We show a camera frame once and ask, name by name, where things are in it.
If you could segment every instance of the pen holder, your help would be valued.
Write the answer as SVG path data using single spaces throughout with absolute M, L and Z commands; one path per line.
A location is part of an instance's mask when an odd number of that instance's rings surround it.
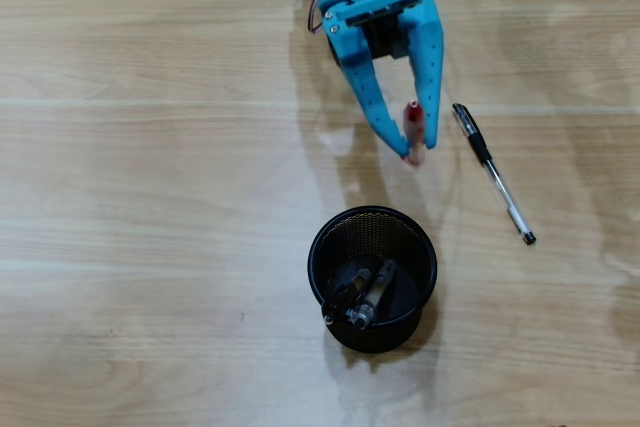
M 422 228 L 406 215 L 386 207 L 357 207 L 331 219 L 318 233 L 308 260 L 311 290 L 323 304 L 328 285 L 345 262 L 379 254 L 398 264 L 386 300 L 364 330 L 345 319 L 328 326 L 350 349 L 381 353 L 403 344 L 420 322 L 422 308 L 436 285 L 436 254 Z

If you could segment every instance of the red marker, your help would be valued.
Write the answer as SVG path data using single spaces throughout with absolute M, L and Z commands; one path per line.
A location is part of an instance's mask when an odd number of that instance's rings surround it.
M 409 141 L 407 162 L 420 165 L 424 162 L 424 132 L 426 130 L 424 109 L 417 100 L 412 100 L 404 109 L 404 135 Z

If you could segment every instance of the blue mounting bracket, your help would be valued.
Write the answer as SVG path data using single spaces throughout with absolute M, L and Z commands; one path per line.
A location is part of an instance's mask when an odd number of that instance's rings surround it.
M 387 110 L 373 60 L 409 57 L 427 117 L 424 142 L 429 149 L 435 147 L 444 59 L 435 0 L 321 0 L 318 8 L 336 63 L 367 121 L 401 157 L 408 155 L 410 145 Z

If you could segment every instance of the wooden table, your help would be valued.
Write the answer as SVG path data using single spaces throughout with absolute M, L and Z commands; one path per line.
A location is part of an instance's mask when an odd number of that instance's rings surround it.
M 638 426 L 640 0 L 438 0 L 419 170 L 364 123 L 309 3 L 0 0 L 0 425 Z M 408 64 L 378 67 L 397 114 Z M 306 274 L 362 204 L 439 260 L 418 332 L 379 356 L 333 340 Z

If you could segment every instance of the ballpoint pen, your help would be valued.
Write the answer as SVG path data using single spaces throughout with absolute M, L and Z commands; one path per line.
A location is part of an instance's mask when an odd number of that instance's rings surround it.
M 522 238 L 524 239 L 527 245 L 533 245 L 536 242 L 536 237 L 533 235 L 533 231 L 529 227 L 527 223 L 527 219 L 525 219 L 520 207 L 516 203 L 513 195 L 507 188 L 507 184 L 505 184 L 504 179 L 498 173 L 498 169 L 493 162 L 491 154 L 489 153 L 489 149 L 487 148 L 487 144 L 484 142 L 484 138 L 482 138 L 482 134 L 478 129 L 478 126 L 471 117 L 471 114 L 467 110 L 467 108 L 462 104 L 453 104 L 453 112 L 464 132 L 464 135 L 467 136 L 469 140 L 469 144 L 471 144 L 471 148 L 478 157 L 478 160 L 487 171 L 489 178 L 491 179 L 491 183 L 495 185 L 498 193 L 505 201 L 507 206 L 507 211 L 513 220 L 513 223 L 516 224 L 516 227 L 520 231 Z

